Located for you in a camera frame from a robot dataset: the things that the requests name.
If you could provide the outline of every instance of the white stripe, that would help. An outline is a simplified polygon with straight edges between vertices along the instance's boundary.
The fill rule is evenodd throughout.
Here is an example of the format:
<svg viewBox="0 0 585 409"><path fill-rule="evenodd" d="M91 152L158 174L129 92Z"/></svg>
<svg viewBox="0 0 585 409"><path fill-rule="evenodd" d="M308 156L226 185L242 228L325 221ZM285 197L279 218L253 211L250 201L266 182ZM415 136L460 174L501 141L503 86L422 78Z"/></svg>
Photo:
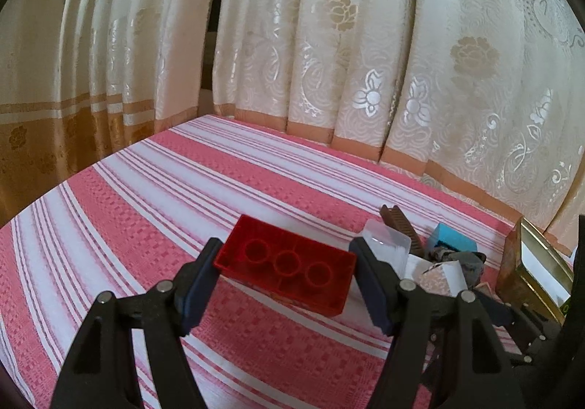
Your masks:
<svg viewBox="0 0 585 409"><path fill-rule="evenodd" d="M20 392L24 395L24 397L30 402L30 404L34 405L34 395L31 392L28 385L25 383L22 375L18 369L18 364L16 362L16 356L14 355L14 351L10 345L10 340L8 339L8 333L6 331L6 327L4 326L4 321L2 320L2 314L0 313L0 350L2 351L0 354L0 361L4 365L5 369L7 370L8 374L14 381L14 384L18 386Z"/></svg>
<svg viewBox="0 0 585 409"><path fill-rule="evenodd" d="M85 216L85 214L83 213L83 210L82 210L81 208L79 208L78 212L80 213L80 216L82 216L82 217L81 217L81 219L82 219L84 222L86 222L86 224L87 224L87 226L88 226L88 229L90 230L90 233L91 233L92 235L93 235L93 234L98 234L97 230L94 228L94 226L93 226L93 224L91 223L91 221L89 220L89 218L88 218L87 216ZM103 240L102 240L102 239L100 239L98 242L99 242L99 245L102 245L102 243L103 243L103 245L106 245L106 244L105 244L105 242L103 242ZM123 276L125 277L126 275L129 275L129 273L128 273L128 271L127 271L127 270L125 270L125 269L124 269L124 272L121 272L121 275L123 275ZM143 288L143 287L142 287L142 286L141 286L141 285L140 285L140 284L139 284L139 283L138 283L138 282L137 282L137 281L136 281L134 278L132 278L131 280L128 280L128 284L129 284L129 285L132 287L132 289L134 290L133 294L134 294L134 293L138 293L138 294L144 293L144 288ZM208 347L206 344L204 344L203 342L201 342L200 340L198 340L198 339L197 339L197 338L195 338L194 336L188 336L187 338L188 338L188 339L187 339L187 341L189 342L189 344L191 344L191 345L192 345L194 348L196 348L196 349L197 349L197 351L200 351L201 353L205 352L205 353L206 353L206 357L207 357L209 360L211 360L213 364L216 364L217 366L220 366L220 367L221 367L223 370L225 370L225 368L224 368L224 366L225 366L225 365L224 365L224 364L221 362L221 361L223 361L223 360L224 360L224 358L222 358L220 355L218 355L217 353L215 353L215 352L214 352L214 351L213 351L211 348L209 348L209 347ZM192 352L186 352L186 353L189 353L189 357L191 357L191 356L192 356ZM192 359L192 360L193 360L195 363L197 363L197 364L199 364L199 361L201 361L201 359L200 359L200 358L197 358L199 361L197 361L197 360L195 360L195 359L193 359L193 358L191 358L191 359ZM248 375L248 374L247 374L247 373L245 373L245 372L241 372L241 373L238 373L238 374L239 374L239 375L241 374L241 375L244 375L244 376L245 376L245 379L242 379L242 378L240 378L239 376L235 376L235 377L237 377L237 378L238 378L238 379L239 379L239 380L240 380L240 381L241 381L243 384L246 384L246 385L248 385L248 386L251 386L251 387L253 387L254 389L257 389L258 391L262 391L262 392L264 392L266 395L268 395L268 396L269 396L269 397L271 397L272 399L275 399L275 400L281 401L281 398L283 397L283 398L286 400L286 402L285 402L285 403L286 403L287 405L290 405L291 407L295 407L295 408L299 408L299 409L310 409L310 408L312 408L312 406L311 406L311 405L307 405L307 404L305 404L304 402L300 401L299 399L293 398L292 396L289 396L289 395L287 395L287 394L285 394L285 393L282 393L281 391L279 391L279 390L277 390L277 389L275 389L275 388L272 388L271 386L265 385L264 383L260 382L259 380L256 380L255 378L253 378L252 376ZM249 392L249 391L248 391L248 390L246 390L245 388L243 388L243 387L239 386L237 383L235 383L235 384L233 384L233 385L232 385L232 384L230 384L230 386L232 386L232 387L233 387L233 388L234 388L236 391L238 391L238 392L239 392L239 393L241 393L241 394L245 394L245 395L247 395L247 393ZM266 390L264 390L264 389L265 389L264 387L266 387L266 388L269 388L269 389L270 389L270 391L271 391L271 392L270 392L270 394L269 394L269 393L267 393L267 392L266 392Z"/></svg>
<svg viewBox="0 0 585 409"><path fill-rule="evenodd" d="M130 198L131 200L127 200L128 204L130 204L137 212L139 212L143 217L145 217L146 219L148 219L148 221L150 223L152 223L153 226L155 226L157 229L163 229L164 225L160 222L157 222L156 217L152 216L152 215L148 215L145 210L139 209L138 206L138 202L134 201L132 198L135 198L136 195L127 187L125 187L124 184L122 184L120 181L118 181L118 177L114 176L113 173L111 173L109 170L107 170L106 168L101 169L101 166L99 166L99 170L100 171L104 171L104 174L101 174L102 177L104 179L106 179L108 181L108 184L110 186L112 186L112 188L116 191L119 192L120 195L124 198L125 196L127 196L128 198ZM173 236L172 240L173 242L177 242L180 238L178 236ZM181 245L181 248L183 248L186 245L186 243L183 243L183 245ZM381 357L381 358L385 358L387 352L384 350L381 350L380 348L374 348L370 345L365 344L364 342L360 342L360 341L356 341L352 338L349 338L346 335L342 335L339 332L336 332L334 330L332 330L331 328L328 328L326 326L323 326L321 324L319 324L318 322L315 322L312 319L309 319L299 313L296 313L295 311L289 309L288 307L285 307L282 304L277 303L276 301L274 301L273 299L271 299L270 297L267 297L259 292L256 292L250 288L247 288L243 285L238 284L237 282L233 282L229 279L226 279L228 282L230 282L232 285L236 286L237 288L239 288L240 290L242 290L244 293L246 293L247 295L249 295L250 297L254 298L255 300L259 301L260 303L266 305L267 307L277 311L278 313L290 318L291 320L295 321L296 323L302 324L303 326L312 329L313 331L320 333L323 336L326 336L327 338L331 338L335 341L338 341L339 343L342 343L346 346L350 346L351 348L357 349L359 351L362 351L364 353L367 354L371 354L372 356L376 356L376 357ZM367 339L368 336L367 335L363 335L363 339ZM381 341L379 343L380 346L385 346L385 342Z"/></svg>
<svg viewBox="0 0 585 409"><path fill-rule="evenodd" d="M168 187L168 186L166 186L166 185L165 185L165 183L163 183L163 182L160 182L160 176L169 176L169 175L167 175L167 174L166 174L166 173L163 171L163 168L158 168L158 167L156 167L156 166L154 166L154 165L151 165L151 164L150 164L150 162L146 162L146 161L142 160L142 159L141 159L141 158L140 158L140 157L139 157L137 154L134 154L134 153L132 153L132 154L131 154L131 153L127 153L127 154L128 154L130 157L134 158L134 160L135 160L136 162L138 162L138 163L141 163L141 164L143 165L143 167L142 167L142 168L140 168L140 167L136 166L136 164L135 164L135 163L133 163L132 161L130 161L130 160L125 160L125 161L127 162L127 165L128 165L128 166L130 166L130 167L132 167L132 168L134 168L134 169L137 169L139 172L142 172L142 173L144 173L144 175L145 175L145 176L147 176L147 177L148 177L149 179L151 179L153 182L157 183L157 184L158 184L160 187L162 187L162 188L164 188L164 189L166 189L166 190L169 190L169 187ZM203 173L211 172L211 170L208 170L207 168L204 168L204 167L202 167L202 166L199 166L199 167L197 168L197 171L201 171L201 172L203 172ZM189 196L189 195L191 195L191 194L196 194L196 195L199 195L199 193L198 193L198 192L197 192L197 191L196 191L196 190L195 190L193 187L190 187L190 186L188 186L186 183L179 181L177 178L175 178L175 177L173 177L173 176L170 176L170 179L166 179L166 182L168 182L168 183L170 184L170 186L171 186L171 187L173 187L174 189L178 189L178 190L180 190L180 192L182 193L182 194L180 194L180 195L178 195L177 193L174 193L172 190L169 190L169 192L170 192L171 194L173 194L174 196L177 196L177 197L178 197L180 200L182 200L182 201L188 202L188 199L186 199L186 198L184 197L184 193L185 193L185 191L187 192L187 196ZM229 209L227 209L227 208L224 208L224 207L223 207L223 206L222 206L222 205L221 205L219 202L216 202L216 201L214 201L214 200L211 198L211 196L210 196L210 195L205 195L205 197L207 198L207 201L212 201L212 203L213 203L213 205L214 205L214 206L221 207L221 208L225 209L226 211L229 211ZM263 195L259 196L259 197L258 197L258 200L259 200L259 201L262 201L262 197L263 197ZM274 206L274 207L277 207L277 206L278 206L278 204L283 204L282 202L280 202L280 201L277 201L277 200L273 200L273 202L274 202L274 204L275 204L275 206ZM312 219L313 219L313 220L317 220L317 218L315 218L315 217L313 217L313 216L310 216L310 214L309 214L308 216L309 216L309 217L312 217ZM218 221L218 222L221 222L222 226L223 226L223 227L224 227L224 228L225 228L227 231L230 231L230 230L232 229L232 227L233 227L234 223L235 223L235 222L236 222L236 220L237 220L237 219L225 219L225 220L221 220L221 219L218 219L218 218L216 218L216 217L214 217L214 219L215 219L216 221ZM349 242L349 239L347 239L347 241L345 242L345 246L344 246L344 247L346 247L346 246L347 246L348 242ZM378 345L378 346L382 346L382 347L384 347L384 348L389 348L389 347L390 347L390 344L389 344L388 342L386 342L386 341L379 340L379 339L373 338L373 337L371 337L371 336L369 336L369 335L365 335L365 334L363 334L363 333L360 333L360 332L358 332L357 330L354 330L354 329L352 329L352 328L350 328L350 327L347 327L347 326L345 326L344 324L337 323L337 322L336 322L336 321L334 321L334 320L329 320L329 319L328 319L328 318L326 318L326 317L322 317L321 315L318 315L318 316L317 316L316 314L315 314L315 318L317 318L317 319L320 319L321 321L324 321L324 322L327 322L327 323L329 323L329 326L332 326L332 327L335 327L335 328L337 328L337 329L340 329L340 330L342 330L342 331L343 331L344 333L346 333L346 334L355 335L356 337L358 337L358 338L360 338L360 339L362 339L362 340L365 340L365 341L370 341L370 342L372 342L372 343L374 343L374 344L376 344L376 345Z"/></svg>
<svg viewBox="0 0 585 409"><path fill-rule="evenodd" d="M12 241L14 243L14 251L16 254L16 264L18 266L18 274L20 276L20 283L22 285L22 290L24 292L24 297L26 298L26 304L29 308L30 317L33 320L34 327L37 330L39 335L39 339L47 356L49 357L55 371L59 373L61 369L61 365L63 364L63 357L60 353L58 345L56 345L53 336L49 332L49 328L47 326L47 322L43 317L43 314L39 311L39 302L36 300L36 295L34 292L31 292L30 289L32 288L32 282L30 280L30 275L28 269L25 265L24 254L22 251L22 241L20 238L20 215L17 215L12 220Z"/></svg>
<svg viewBox="0 0 585 409"><path fill-rule="evenodd" d="M43 253L45 254L45 260L49 265L49 269L51 269L51 273L53 275L53 280L54 280L55 284L57 285L57 288L59 289L59 293L61 294L61 300L63 302L65 302L65 305L66 305L67 309L69 310L69 313L71 314L71 316L75 320L75 323L77 324L77 326L79 326L81 324L80 314L82 314L83 311L82 312L76 311L76 309L74 308L74 304L71 302L71 298L69 297L68 291L66 291L63 288L63 284L61 283L61 278L60 278L60 277L62 277L62 272L59 272L59 271L57 271L57 269L55 269L55 264L54 264L55 262L53 261L52 252L49 250L48 243L47 243L48 240L44 236L44 234L46 232L47 225L44 222L45 219L41 219L39 217L37 205L38 205L38 202L34 202L30 206L30 209L33 213L34 220L36 220L36 226L39 229L40 245L41 245L41 248L43 249Z"/></svg>
<svg viewBox="0 0 585 409"><path fill-rule="evenodd" d="M7 123L17 123L20 121L32 121L43 119L63 119L81 109L90 106L89 98L82 100L80 103L73 104L69 107L57 110L35 110L34 112L11 112L0 113L0 125Z"/></svg>
<svg viewBox="0 0 585 409"><path fill-rule="evenodd" d="M93 103L93 104L91 104L90 109L91 109L92 113L102 112L103 110L107 110L107 103L105 100L103 100L101 102Z"/></svg>
<svg viewBox="0 0 585 409"><path fill-rule="evenodd" d="M108 113L122 113L122 102L107 104Z"/></svg>
<svg viewBox="0 0 585 409"><path fill-rule="evenodd" d="M98 256L98 259L103 264L104 268L108 270L109 274L112 278L116 281L116 283L120 286L122 291L125 295L133 295L133 292L130 288L125 284L125 282L120 278L120 274L124 277L124 279L128 282L136 282L134 277L130 275L130 273L122 266L122 263L118 260L118 257L112 252L112 250L107 246L107 244L103 241L102 237L98 234L98 232L93 228L90 223L90 220L86 216L86 214L81 209L81 206L75 199L71 188L67 181L63 182L60 185L60 188L63 190L63 196L66 196L67 199L65 200L75 223L77 223L77 228L81 231L84 235L87 243L93 249L95 254Z"/></svg>
<svg viewBox="0 0 585 409"><path fill-rule="evenodd" d="M149 384L147 384L147 386L154 386L153 383L150 381L150 379L148 379L148 376L146 376L142 371L140 371L139 369L136 369L138 378L140 379L139 382L139 389L140 389L140 395L142 396L142 400L144 401L145 404L150 405L150 407L152 409L160 409L160 403L159 400L153 396L152 394L150 394L144 387L144 382L147 382Z"/></svg>
<svg viewBox="0 0 585 409"><path fill-rule="evenodd" d="M70 283L75 287L75 290L74 290L72 288L72 286L69 285L68 291L69 291L69 294L73 297L73 299L75 301L75 307L77 308L77 311L80 313L80 315L83 316L87 312L89 307L91 306L91 301L86 297L86 293L81 288L81 284L77 280L77 277L75 276L75 272L73 271L73 269L69 265L67 257L65 255L65 253L63 252L63 248L61 247L61 243L59 242L59 239L57 238L57 235L55 234L55 230L54 230L53 225L49 219L49 210L48 210L47 205L45 203L45 200L47 198L48 198L47 196L44 196L43 198L39 199L39 203L43 209L43 213L45 215L45 220L46 220L49 232L50 232L51 237L52 237L52 242L54 243L54 250L56 251L56 254L57 254L56 262L60 262L62 264L60 266L60 274L63 275L64 277L67 277L70 280Z"/></svg>
<svg viewBox="0 0 585 409"><path fill-rule="evenodd" d="M139 159L139 157L138 157L137 155L134 155L134 154L132 154L131 156L134 156L136 161L139 161L139 162L141 162L141 160ZM130 162L130 161L128 161L128 160L126 160L126 162L127 162L127 165L128 165L128 166L130 166L130 167L132 167L132 168L134 168L134 169L137 169L139 172L145 172L145 171L146 171L146 168L139 168L139 167L137 167L137 166L136 166L136 165L135 165L133 162ZM154 172L149 172L149 173L146 175L146 176L147 176L147 177L148 177L150 180L152 180L154 183L156 183L157 185L161 186L162 188L168 189L168 187L166 187L164 184L160 184L160 181L159 181L159 176L161 176L161 175L165 175L164 171L163 171L161 168L156 168L156 167L154 167L154 166L150 165L149 163L144 163L144 166L145 166L145 167L148 167L148 169L150 169L150 168L151 168L151 169L153 169L153 170L154 170ZM170 182L170 184L172 185L172 184L173 184L173 182L172 182L173 180L174 180L175 182L177 182L177 180L176 180L175 178L173 178L173 177L171 177L171 180L167 180L167 181L169 181L169 182ZM188 190L191 190L191 189L192 189L192 188L188 187L186 184L184 184L184 183L182 183L182 182L178 182L178 184L179 184L179 187L177 187L178 189L180 189L180 185L183 185L184 187L188 188ZM181 199L181 200L185 200L185 198L184 198L182 195L181 195L181 196L179 196L179 199ZM224 229L226 230L226 232L227 232L227 233L229 233L229 231L231 231L231 229L233 228L233 225L234 225L234 223L236 222L236 219L227 219L227 220L221 220L220 218L217 218L217 217L214 217L214 219L215 219L217 222L221 223L221 225L224 227ZM253 297L254 297L256 300L260 300L259 298L256 298L256 297L255 297L255 294L256 294L256 293L254 292L254 293L253 293L253 294L251 294L251 295L252 295L252 296L253 296ZM357 336L358 338L360 338L360 339L362 339L362 340L364 340L364 341L370 341L370 342L373 342L373 343L375 343L376 345L378 345L378 346L382 346L382 347L384 347L384 348L389 348L389 347L390 347L390 345L389 345L389 344L388 344L386 341L377 340L377 339L375 339L375 338L372 338L372 337L371 337L371 336L369 336L369 335L365 335L365 334L363 334L363 333L359 333L358 331L356 331L356 330L354 330L354 329L351 329L351 328L349 328L349 327L346 327L345 325L343 325L343 324L341 324L341 323L337 323L337 322L335 322L334 320L329 320L329 319L326 319L326 318L324 318L324 317L323 317L323 318L322 318L322 321L327 321L327 322L329 322L330 326L333 326L333 327L336 327L336 328L338 328L338 329L341 329L341 330L343 330L343 331L344 331L344 333L346 333L346 334L352 334L352 335L355 335L355 336ZM317 329L317 328L320 328L320 327L321 327L321 325L319 325L319 324L315 325L315 323L313 323L313 324L311 324L311 325L310 325L310 327L311 327L311 329L314 329L314 330L315 330L315 331L317 331L317 332L321 332L319 329ZM380 353L380 352L378 352L378 351L377 351L377 349L375 349L375 350L374 350L374 352L373 352L373 353L371 353L371 351L372 351L372 349L371 349L371 348L369 348L368 346L366 346L365 348L367 348L367 349L366 349L366 352L367 352L367 353L373 354L373 355L375 355L375 356L380 356L381 354L383 354L383 356L382 356L382 357L385 357L385 353L384 353L384 352Z"/></svg>
<svg viewBox="0 0 585 409"><path fill-rule="evenodd" d="M190 256L197 258L200 250L203 248L199 242L185 234L172 222L162 216L156 209L150 207L136 194L132 193L128 188L125 188L124 185L118 181L115 174L103 165L103 162L96 163L94 169L124 201L130 204L131 207L140 214L140 216L153 224L156 229L178 247L182 248L182 250L187 252Z"/></svg>
<svg viewBox="0 0 585 409"><path fill-rule="evenodd" d="M489 226L467 216L467 214L461 213L461 211L451 208L423 193L412 190L390 178L378 175L365 168L359 168L357 165L349 162L342 161L343 172L340 176L343 176L343 179L338 179L337 185L333 187L329 184L331 184L331 178L335 177L335 170L339 168L337 161L341 161L340 159L323 154L323 152L308 149L311 152L311 163L303 156L299 158L298 153L295 153L298 147L304 147L302 145L285 140L284 143L268 143L265 146L257 137L255 137L254 141L250 141L248 137L250 133L255 132L256 134L260 134L263 132L247 129L240 125L238 125L237 134L222 134L221 129L218 129L218 125L221 122L227 121L217 121L220 123L214 123L213 130L208 130L204 124L201 126L201 122L203 122L202 117L201 119L192 120L179 127L175 127L173 131L186 138L216 148L242 160L249 161L287 178L302 182L311 188L349 202L371 213L377 213L382 203L394 201L394 203L399 204L403 211L405 211L405 214L410 218L417 232L422 235L429 235L437 221L441 220L452 228L466 233L473 238L482 247L479 250L486 252L488 264L495 268L499 267L504 236ZM264 135L267 135L267 137L263 137L267 142L276 139L283 140L280 137L274 137L274 135ZM319 153L329 159L325 168L328 170L326 174L318 173L317 164L320 161ZM352 173L352 168L358 169L361 173ZM426 217L426 219L420 222L421 217Z"/></svg>
<svg viewBox="0 0 585 409"><path fill-rule="evenodd" d="M259 201L261 203L265 203L271 207L275 207L275 208L281 210L284 214L293 217L296 221L306 223L314 228L325 231L328 234L331 234L332 236L335 236L338 239L342 239L343 241L349 241L349 240L353 239L356 235L355 233L353 233L351 231L348 231L344 228L340 228L339 226L335 226L333 224L330 224L327 221L319 219L318 217L315 217L312 214L306 213L305 211L302 211L296 207L293 207L293 206L291 206L283 201L280 201L279 199L273 198L272 196L264 194L258 190L255 190L254 188L252 188L250 186L244 185L241 182L236 181L235 179L229 178L229 176L223 175L223 174L218 173L212 169L209 169L205 166L202 166L201 164L197 163L196 161L190 160L189 158L185 158L184 156L179 155L178 153L175 153L169 149L166 149L165 147L160 146L156 142L146 140L141 145L143 145L145 147L149 147L153 150L156 150L159 153L163 154L164 156L169 157L173 162L176 162L178 164L182 164L183 166L186 166L189 169L197 171L198 174L200 174L202 176L207 176L207 177L211 178L213 181L216 181L217 183L219 183L221 185L227 185L230 188L233 188L234 190L237 190L237 191L241 192L242 194L253 198L256 201ZM146 162L146 159L139 157L136 152L134 152L134 156L137 159L141 160L142 163ZM160 166L158 166L156 168L156 171L157 171L157 173L165 173L163 171L163 168L161 168ZM189 186L186 182L181 181L174 176L170 176L167 173L165 173L165 174L166 174L166 176L169 176L170 179L172 179L173 181L175 181L179 184L183 184L184 186L188 187L189 192L191 192L191 193L197 192L194 187ZM216 205L216 203L218 206L222 206L217 201L214 201L214 205Z"/></svg>
<svg viewBox="0 0 585 409"><path fill-rule="evenodd" d="M144 110L144 112L136 113L125 113L124 114L124 125L140 125L141 123L154 120L154 109Z"/></svg>
<svg viewBox="0 0 585 409"><path fill-rule="evenodd" d="M461 229L471 229L472 232L486 231L487 236L491 238L492 234L499 234L502 238L505 237L498 231L493 230L489 226L486 226L481 221L469 216L468 214L454 209L447 204L442 203L435 198L431 198L420 191L413 190L406 185L396 182L390 178L387 178L380 173L376 173L368 168L363 168L359 165L345 161L334 155L330 155L321 150L312 149L305 145L287 140L284 137L279 137L264 131L259 131L254 128L243 127L242 125L229 120L222 120L215 116L205 116L197 120L191 120L190 122L184 123L178 127L178 129L192 129L192 130L206 130L211 132L212 135L217 135L221 131L226 133L230 139L230 142L240 142L245 146L257 146L264 147L273 157L283 158L285 160L292 160L294 162L301 162L305 166L309 166L313 169L321 169L324 171L326 176L332 176L338 178L340 181L350 184L351 187L355 187L355 184L363 184L364 187L369 189L382 189L384 190L388 186L398 188L399 190L406 190L409 194L416 194L422 196L431 203L433 206L439 206L444 211L455 214L454 221L461 225ZM481 234L474 236L476 239L482 237Z"/></svg>
<svg viewBox="0 0 585 409"><path fill-rule="evenodd" d="M219 371L217 371L213 366L207 364L204 360L202 360L199 356L197 356L189 348L186 348L184 346L183 349L185 350L185 355L191 361L193 361L198 366L201 366L205 371L207 371L210 375L217 378L219 381L223 382L226 386L232 388L233 390L237 391L238 393L240 393L242 395L245 395L248 399L250 399L254 402L257 402L258 404L260 404L264 407L267 407L268 409L280 409L281 406L279 406L277 404L273 404L272 402L267 401L264 398L261 398L257 394L250 392L248 389L237 384L233 379L230 379L226 375L224 375L223 373L220 373Z"/></svg>

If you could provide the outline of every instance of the pile of clutter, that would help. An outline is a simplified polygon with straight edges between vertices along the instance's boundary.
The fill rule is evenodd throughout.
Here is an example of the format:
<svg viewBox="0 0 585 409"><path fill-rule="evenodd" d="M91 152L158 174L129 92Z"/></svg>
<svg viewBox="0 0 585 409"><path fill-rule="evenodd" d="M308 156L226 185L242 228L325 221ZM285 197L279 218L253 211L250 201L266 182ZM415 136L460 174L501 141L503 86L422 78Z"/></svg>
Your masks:
<svg viewBox="0 0 585 409"><path fill-rule="evenodd" d="M481 282L486 255L472 239L439 223L423 246L398 206L382 206L380 216L383 224L368 220L362 237L400 279L411 279L433 294L455 297L474 288L492 297L489 285Z"/></svg>

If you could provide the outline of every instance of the bed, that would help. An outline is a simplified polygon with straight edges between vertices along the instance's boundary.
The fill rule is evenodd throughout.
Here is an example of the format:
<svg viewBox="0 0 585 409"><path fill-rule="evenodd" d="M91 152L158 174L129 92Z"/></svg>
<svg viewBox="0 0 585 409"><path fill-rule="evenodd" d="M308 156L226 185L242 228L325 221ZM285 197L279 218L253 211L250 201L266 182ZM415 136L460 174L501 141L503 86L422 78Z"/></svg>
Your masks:
<svg viewBox="0 0 585 409"><path fill-rule="evenodd" d="M0 230L2 364L33 407L47 408L100 291L133 295L172 277L208 238L225 240L243 213L347 249L384 203L398 204L421 236L443 221L474 239L494 283L508 225L406 176L216 116L153 135L77 173ZM157 408L144 340L133 337L145 407ZM210 408L303 409L365 407L390 346L355 282L343 313L328 319L225 278L183 344Z"/></svg>

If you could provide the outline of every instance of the floral pattern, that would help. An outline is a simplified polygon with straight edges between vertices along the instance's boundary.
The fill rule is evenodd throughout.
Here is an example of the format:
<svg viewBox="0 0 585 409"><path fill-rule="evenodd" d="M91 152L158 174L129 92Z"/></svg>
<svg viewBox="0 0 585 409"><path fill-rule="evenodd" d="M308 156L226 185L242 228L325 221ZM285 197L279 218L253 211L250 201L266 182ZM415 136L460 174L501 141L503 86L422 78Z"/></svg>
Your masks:
<svg viewBox="0 0 585 409"><path fill-rule="evenodd" d="M298 8L301 0L276 0L274 2L274 13L280 22L296 24L298 21Z"/></svg>
<svg viewBox="0 0 585 409"><path fill-rule="evenodd" d="M365 109L368 118L372 118L380 107L382 75L376 69L366 74L366 86L358 90L353 97L355 109Z"/></svg>
<svg viewBox="0 0 585 409"><path fill-rule="evenodd" d="M314 9L318 14L319 26L338 31L352 29L358 14L358 6L352 4L351 0L319 0Z"/></svg>
<svg viewBox="0 0 585 409"><path fill-rule="evenodd" d="M413 78L408 88L408 100L404 110L404 121L411 120L421 127L428 127L431 122L431 108L426 103L428 86L422 79Z"/></svg>
<svg viewBox="0 0 585 409"><path fill-rule="evenodd" d="M18 150L26 144L26 128L19 126L13 129L8 138L8 143L13 150Z"/></svg>
<svg viewBox="0 0 585 409"><path fill-rule="evenodd" d="M545 94L534 107L534 111L530 114L530 119L535 125L544 125L545 120L551 111L552 105L552 90L546 89Z"/></svg>
<svg viewBox="0 0 585 409"><path fill-rule="evenodd" d="M135 130L132 133L131 143L136 143L137 141L144 140L152 135L153 128L152 124L147 124L141 126L138 130Z"/></svg>
<svg viewBox="0 0 585 409"><path fill-rule="evenodd" d="M486 38L464 37L451 48L455 72L476 79L488 79L495 74L499 52Z"/></svg>
<svg viewBox="0 0 585 409"><path fill-rule="evenodd" d="M55 157L55 153L45 153L37 160L37 168L44 175L55 171L56 165L57 158Z"/></svg>
<svg viewBox="0 0 585 409"><path fill-rule="evenodd" d="M73 138L77 134L77 115L65 122L65 136Z"/></svg>

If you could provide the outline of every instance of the cream curtain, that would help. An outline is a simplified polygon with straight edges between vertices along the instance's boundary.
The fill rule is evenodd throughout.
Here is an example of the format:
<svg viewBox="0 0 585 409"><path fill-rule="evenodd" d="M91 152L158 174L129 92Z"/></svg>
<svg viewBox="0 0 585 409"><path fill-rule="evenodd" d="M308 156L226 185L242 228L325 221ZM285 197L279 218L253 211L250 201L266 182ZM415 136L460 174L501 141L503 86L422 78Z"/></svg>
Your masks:
<svg viewBox="0 0 585 409"><path fill-rule="evenodd" d="M0 226L98 159L197 114L211 0L8 0Z"/></svg>
<svg viewBox="0 0 585 409"><path fill-rule="evenodd" d="M222 0L215 107L573 248L584 38L565 0Z"/></svg>

